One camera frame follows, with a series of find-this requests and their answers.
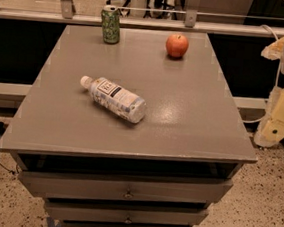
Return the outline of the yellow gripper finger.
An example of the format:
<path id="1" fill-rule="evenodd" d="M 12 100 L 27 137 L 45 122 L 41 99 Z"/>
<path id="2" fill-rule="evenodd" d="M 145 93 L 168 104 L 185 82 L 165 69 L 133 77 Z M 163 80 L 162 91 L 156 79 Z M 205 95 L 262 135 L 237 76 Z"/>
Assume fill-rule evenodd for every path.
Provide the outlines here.
<path id="1" fill-rule="evenodd" d="M 267 45 L 264 50 L 261 51 L 261 56 L 274 61 L 281 58 L 283 51 L 284 37 L 279 38 L 270 45 Z"/>

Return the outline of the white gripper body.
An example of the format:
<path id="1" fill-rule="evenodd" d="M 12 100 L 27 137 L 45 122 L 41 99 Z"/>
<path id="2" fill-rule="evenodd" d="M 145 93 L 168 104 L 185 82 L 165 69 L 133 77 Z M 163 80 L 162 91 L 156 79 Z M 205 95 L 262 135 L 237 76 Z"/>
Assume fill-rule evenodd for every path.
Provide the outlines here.
<path id="1" fill-rule="evenodd" d="M 284 138 L 284 88 L 275 86 L 269 95 L 266 114 L 258 124 L 255 144 L 271 147 Z"/>

